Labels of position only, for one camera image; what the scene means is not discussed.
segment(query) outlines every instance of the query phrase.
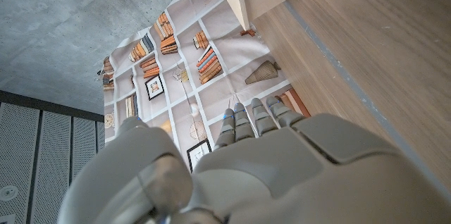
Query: light wood panel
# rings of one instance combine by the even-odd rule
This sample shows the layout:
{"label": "light wood panel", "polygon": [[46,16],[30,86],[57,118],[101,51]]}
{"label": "light wood panel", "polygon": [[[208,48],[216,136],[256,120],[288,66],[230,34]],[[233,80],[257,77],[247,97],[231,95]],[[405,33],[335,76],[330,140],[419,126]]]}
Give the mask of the light wood panel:
{"label": "light wood panel", "polygon": [[283,4],[254,24],[312,116],[332,113],[389,138]]}
{"label": "light wood panel", "polygon": [[[290,0],[290,3],[379,111],[451,189],[451,0]],[[265,28],[270,24],[265,18],[281,18],[272,13],[276,9],[256,21],[268,45],[278,42],[271,38],[275,30]],[[289,22],[278,23],[285,26],[293,24],[285,18],[280,21]],[[305,32],[298,35],[298,39],[306,36]],[[297,49],[305,53],[306,47]],[[276,60],[296,59],[292,54],[273,49],[272,52]],[[315,58],[302,54],[297,59]],[[289,63],[282,64],[289,70]],[[312,70],[315,73],[311,76],[317,78],[324,69]],[[304,99],[307,108],[315,107],[312,103],[315,100]]]}

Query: concrete wall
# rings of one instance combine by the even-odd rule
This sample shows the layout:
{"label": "concrete wall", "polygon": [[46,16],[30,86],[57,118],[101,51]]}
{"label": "concrete wall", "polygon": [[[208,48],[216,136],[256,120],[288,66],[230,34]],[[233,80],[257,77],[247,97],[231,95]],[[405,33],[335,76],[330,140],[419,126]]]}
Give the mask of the concrete wall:
{"label": "concrete wall", "polygon": [[0,90],[103,114],[103,58],[171,0],[0,2]]}

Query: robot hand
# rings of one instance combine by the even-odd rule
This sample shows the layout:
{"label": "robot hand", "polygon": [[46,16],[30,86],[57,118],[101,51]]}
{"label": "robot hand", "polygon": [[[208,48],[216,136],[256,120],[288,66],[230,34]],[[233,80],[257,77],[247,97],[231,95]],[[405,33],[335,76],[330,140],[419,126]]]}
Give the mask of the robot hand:
{"label": "robot hand", "polygon": [[171,138],[128,118],[74,179],[58,223],[446,223],[451,206],[394,146],[277,99],[225,110],[190,174]]}

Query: framed picture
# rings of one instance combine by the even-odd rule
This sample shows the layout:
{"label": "framed picture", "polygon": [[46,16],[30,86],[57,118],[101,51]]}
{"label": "framed picture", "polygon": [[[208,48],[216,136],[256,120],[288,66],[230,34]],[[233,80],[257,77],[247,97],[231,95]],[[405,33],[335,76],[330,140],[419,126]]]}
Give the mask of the framed picture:
{"label": "framed picture", "polygon": [[163,94],[163,83],[161,83],[160,75],[157,75],[150,80],[146,81],[146,89],[147,95],[149,95],[149,101],[158,96],[159,94]]}
{"label": "framed picture", "polygon": [[190,170],[192,173],[200,158],[211,152],[210,143],[208,140],[202,140],[186,152],[188,153],[188,161],[190,162]]}

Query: metal grille panel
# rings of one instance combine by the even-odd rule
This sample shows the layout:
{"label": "metal grille panel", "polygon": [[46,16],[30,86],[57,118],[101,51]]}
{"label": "metal grille panel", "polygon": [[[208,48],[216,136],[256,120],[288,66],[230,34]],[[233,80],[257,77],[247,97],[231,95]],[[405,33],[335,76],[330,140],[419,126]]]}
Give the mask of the metal grille panel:
{"label": "metal grille panel", "polygon": [[54,224],[69,186],[70,116],[43,112],[31,223]]}
{"label": "metal grille panel", "polygon": [[105,147],[105,124],[97,122],[97,144],[99,151]]}
{"label": "metal grille panel", "polygon": [[0,216],[16,214],[16,224],[25,223],[39,110],[13,104],[0,106],[0,188],[14,185],[15,199],[0,201]]}
{"label": "metal grille panel", "polygon": [[73,119],[73,158],[72,180],[80,170],[96,154],[95,122],[82,119]]}

